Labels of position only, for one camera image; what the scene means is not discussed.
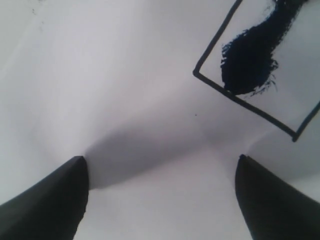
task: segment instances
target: black marker line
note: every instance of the black marker line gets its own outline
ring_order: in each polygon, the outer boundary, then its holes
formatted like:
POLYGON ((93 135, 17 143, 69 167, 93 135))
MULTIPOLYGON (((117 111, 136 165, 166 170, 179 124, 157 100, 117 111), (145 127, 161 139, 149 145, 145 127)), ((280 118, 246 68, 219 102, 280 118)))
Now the black marker line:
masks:
POLYGON ((262 111, 261 109, 247 103, 246 101, 234 96, 232 93, 226 91, 223 87, 219 86, 215 82, 211 81, 206 76, 202 75, 200 72, 193 71, 193 75, 204 82, 205 84, 209 85, 210 87, 217 90, 219 93, 227 97, 228 99, 232 100, 236 104, 239 104, 240 106, 244 107, 245 109, 248 109, 249 111, 259 115, 260 117, 264 118, 268 122, 272 123, 273 125, 277 126, 279 129, 284 131, 285 133, 289 134, 292 138, 295 138, 297 136, 297 133, 293 131, 290 127, 282 123, 281 121, 275 119, 273 116, 269 115, 265 111, 262 111))
POLYGON ((317 113, 320 110, 320 101, 315 106, 315 108, 309 113, 309 115, 303 120, 302 124, 298 128, 298 130, 295 133, 295 136, 292 138, 293 142, 296 142, 300 135, 303 133, 303 131, 306 129, 307 125, 311 122, 311 120, 317 115, 317 113))
POLYGON ((207 60, 207 58, 211 54, 211 52, 214 49, 215 45, 217 44, 218 40, 221 38, 222 34, 225 32, 227 26, 229 25, 232 17, 236 13, 236 11, 237 11, 238 7, 240 6, 240 4, 242 3, 242 1, 243 0, 236 0, 235 1, 233 6, 231 7, 230 11, 226 15, 226 17, 225 17, 222 25, 220 26, 219 30, 216 32, 215 36, 213 37, 213 39, 209 43, 209 45, 206 48, 206 50, 204 51, 203 55, 201 56, 201 58, 197 62, 196 66, 195 66, 195 69, 194 69, 195 71, 200 72, 201 67, 203 66, 203 64, 205 63, 205 61, 207 60))

